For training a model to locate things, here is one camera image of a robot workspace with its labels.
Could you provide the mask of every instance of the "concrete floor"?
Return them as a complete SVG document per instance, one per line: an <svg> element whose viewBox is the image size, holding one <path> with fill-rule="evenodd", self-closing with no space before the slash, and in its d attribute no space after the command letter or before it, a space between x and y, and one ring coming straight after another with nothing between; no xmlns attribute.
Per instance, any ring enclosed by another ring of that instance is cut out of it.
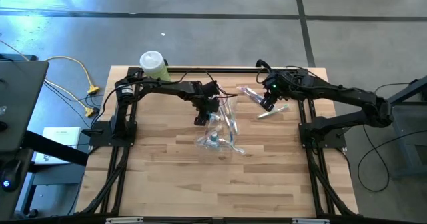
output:
<svg viewBox="0 0 427 224"><path fill-rule="evenodd" d="M427 16L426 0L303 2L306 15ZM298 15L296 0L0 0L0 9ZM326 67L332 83L375 90L379 85L407 82L427 73L427 22L308 21L308 33L316 67ZM275 66L308 66L298 20L2 15L0 38L40 59L53 55L77 58L86 64L94 82L101 87L111 65L137 65L140 55L151 49L160 51L171 65L253 66L257 59L264 59ZM0 46L0 53L11 51ZM74 63L52 61L48 78L66 86L78 97L85 96L87 82L81 68ZM399 89L387 87L379 94L388 97ZM83 112L78 104L72 105ZM353 107L336 104L339 115L353 110ZM43 88L29 130L41 133L44 127L52 126L83 127L84 124L66 104ZM368 132L377 145L395 137L391 128L368 128ZM363 189L355 172L359 159L370 148L362 128L351 129L346 140L360 213L367 217L427 222L427 178L392 179L387 190L371 193ZM391 171L402 167L396 144L380 152ZM382 186L384 168L375 155L367 158L362 169L367 185ZM57 194L43 195L51 189L57 189ZM37 188L33 207L40 209L43 216L66 214L73 199L67 198L68 201L61 203L57 200L69 197L75 190L76 186ZM46 199L55 204L41 206Z"/></svg>

